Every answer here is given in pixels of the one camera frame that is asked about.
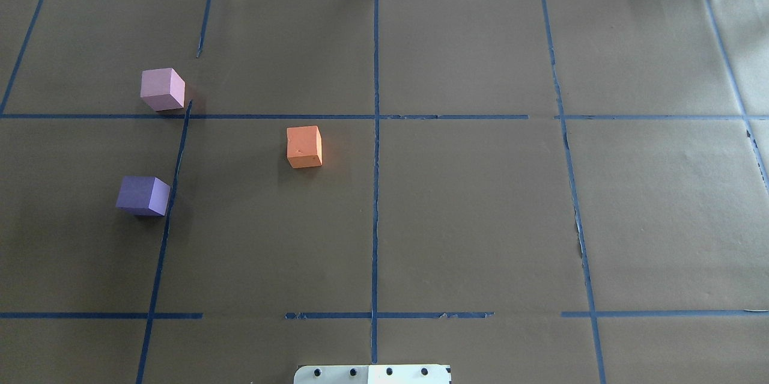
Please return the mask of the orange foam cube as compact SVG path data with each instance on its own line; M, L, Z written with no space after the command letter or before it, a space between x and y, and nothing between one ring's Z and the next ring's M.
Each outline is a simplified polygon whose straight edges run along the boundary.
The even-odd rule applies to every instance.
M292 168L315 168L323 165L322 137L318 126L288 127L286 136L286 155Z

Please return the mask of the brown paper table cover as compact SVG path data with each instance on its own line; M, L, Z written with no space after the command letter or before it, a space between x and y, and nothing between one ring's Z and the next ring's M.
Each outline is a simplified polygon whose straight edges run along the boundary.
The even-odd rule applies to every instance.
M2 382L345 363L766 383L767 0L2 0Z

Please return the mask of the pink foam cube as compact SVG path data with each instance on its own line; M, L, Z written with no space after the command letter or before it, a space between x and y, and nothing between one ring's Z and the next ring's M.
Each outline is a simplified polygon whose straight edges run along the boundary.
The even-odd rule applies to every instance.
M172 67L142 72L140 98L154 111L185 106L185 81Z

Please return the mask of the purple foam cube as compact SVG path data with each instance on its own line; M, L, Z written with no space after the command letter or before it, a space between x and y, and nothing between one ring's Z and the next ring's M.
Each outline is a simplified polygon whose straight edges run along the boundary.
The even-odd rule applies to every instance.
M115 206L131 215L162 217L167 212L170 192L170 185L159 178L124 176Z

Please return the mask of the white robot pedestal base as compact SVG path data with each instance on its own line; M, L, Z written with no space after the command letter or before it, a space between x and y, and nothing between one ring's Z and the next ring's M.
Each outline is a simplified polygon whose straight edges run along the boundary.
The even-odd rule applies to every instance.
M373 364L305 365L294 373L294 383L451 383L449 365Z

